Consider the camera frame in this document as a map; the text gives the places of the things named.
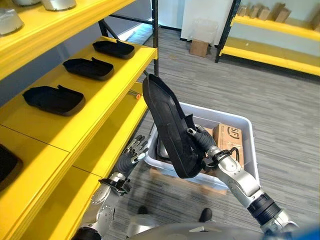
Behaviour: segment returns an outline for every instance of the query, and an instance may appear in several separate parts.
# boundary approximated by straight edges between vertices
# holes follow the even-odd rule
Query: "robotic hand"
[[[71,240],[102,240],[115,214],[118,200],[130,192],[130,173],[146,157],[148,141],[139,135],[134,138],[116,162],[108,178],[100,179],[100,187],[91,198],[81,225]]]
[[[238,149],[219,149],[213,137],[199,125],[196,125],[196,130],[188,128],[187,132],[211,158],[210,163],[206,163],[206,168],[216,170],[216,177],[224,182],[239,202],[248,209],[265,234],[291,232],[298,227],[290,220],[285,210],[262,190],[256,179],[231,157],[232,152],[238,152]]]

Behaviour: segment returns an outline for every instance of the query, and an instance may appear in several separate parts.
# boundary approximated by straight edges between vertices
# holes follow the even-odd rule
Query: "gray carpet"
[[[206,58],[190,55],[190,43],[179,38],[179,32],[160,29],[159,76],[181,102],[248,118],[264,190],[299,225],[319,224],[319,79],[264,65],[217,64],[215,48]],[[147,71],[153,72],[152,64]],[[137,133],[147,135],[152,123],[147,113]],[[209,207],[217,222],[260,229],[230,192],[209,197],[152,178],[149,169],[140,162],[132,173],[132,191],[120,200],[106,239],[124,239],[141,205],[159,224],[196,222]]]

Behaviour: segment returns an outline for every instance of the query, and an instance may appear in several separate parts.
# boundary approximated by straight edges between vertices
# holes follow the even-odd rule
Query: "distant cardboard box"
[[[189,53],[204,58],[207,55],[208,46],[208,42],[192,39]]]
[[[320,32],[320,10],[316,13],[314,18],[311,21],[312,29]]]
[[[266,6],[263,6],[260,8],[259,12],[258,12],[258,18],[260,20],[267,20],[269,18],[270,15],[270,9]]]
[[[285,8],[284,3],[277,3],[272,10],[272,19],[275,22],[284,23],[289,17],[291,11]]]

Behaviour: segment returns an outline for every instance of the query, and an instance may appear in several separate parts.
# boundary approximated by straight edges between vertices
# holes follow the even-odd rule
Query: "person's shoe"
[[[205,223],[212,219],[212,211],[210,208],[205,208],[202,210],[201,216],[199,218],[199,223]]]
[[[148,214],[148,209],[142,205],[138,209],[138,214]]]

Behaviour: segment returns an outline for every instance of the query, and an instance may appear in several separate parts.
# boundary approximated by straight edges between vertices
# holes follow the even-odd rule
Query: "yellow shelf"
[[[0,239],[19,239],[71,166],[68,152],[0,126],[0,143],[18,156],[18,177],[0,191]]]
[[[132,89],[142,94],[141,83]],[[137,100],[126,95],[73,165],[102,178],[108,176],[146,110],[143,96]]]
[[[141,84],[136,84],[134,89],[141,90]],[[109,175],[146,109],[143,97],[136,100],[134,96],[127,95],[122,100],[21,239],[69,240],[72,237],[98,186],[98,179]]]
[[[320,57],[264,43],[228,37],[221,54],[320,76]]]
[[[19,7],[12,0],[0,1],[0,8],[14,8],[24,27],[0,38],[0,80],[39,55],[116,12],[134,0],[76,0],[66,11],[47,11],[42,4]]]
[[[258,18],[250,18],[248,16],[236,15],[232,22],[244,25],[250,25],[257,28],[268,29],[285,34],[295,35],[302,38],[320,41],[320,32],[314,31],[310,24],[305,21],[288,18],[285,23],[272,20],[260,20]]]
[[[59,65],[30,86],[61,84],[83,93],[86,103],[79,113],[65,117],[41,111],[29,106],[20,93],[0,108],[0,124],[77,157],[156,55],[155,48],[134,46],[135,55],[129,60],[95,52],[92,45],[72,57],[94,57],[113,64],[114,75],[107,81],[74,75]]]
[[[99,179],[72,166],[21,239],[70,240],[100,184]]]

